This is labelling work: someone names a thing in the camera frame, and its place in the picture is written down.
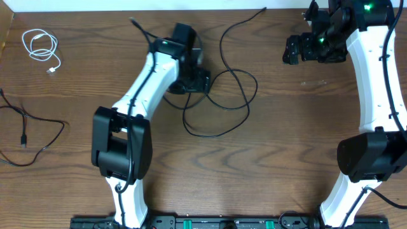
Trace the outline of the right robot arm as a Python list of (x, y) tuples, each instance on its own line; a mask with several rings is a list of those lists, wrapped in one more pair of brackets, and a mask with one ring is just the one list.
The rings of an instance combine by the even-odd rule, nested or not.
[(311, 30), (287, 38), (285, 64), (352, 60), (360, 106), (359, 133), (337, 147), (338, 179), (308, 221), (309, 228), (387, 228), (384, 219), (358, 219), (370, 194), (406, 167), (406, 105), (397, 73), (395, 28), (402, 9), (390, 1), (312, 1), (303, 13)]

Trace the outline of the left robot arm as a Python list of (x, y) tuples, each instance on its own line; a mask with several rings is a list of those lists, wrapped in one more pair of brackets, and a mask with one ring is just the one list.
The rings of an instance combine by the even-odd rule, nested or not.
[(125, 95), (93, 115), (92, 164), (106, 178), (116, 208), (113, 228), (141, 228), (148, 215), (143, 178), (153, 156), (151, 119), (165, 93), (207, 94), (210, 72), (196, 30), (177, 23), (169, 38), (141, 31), (148, 43), (145, 64)]

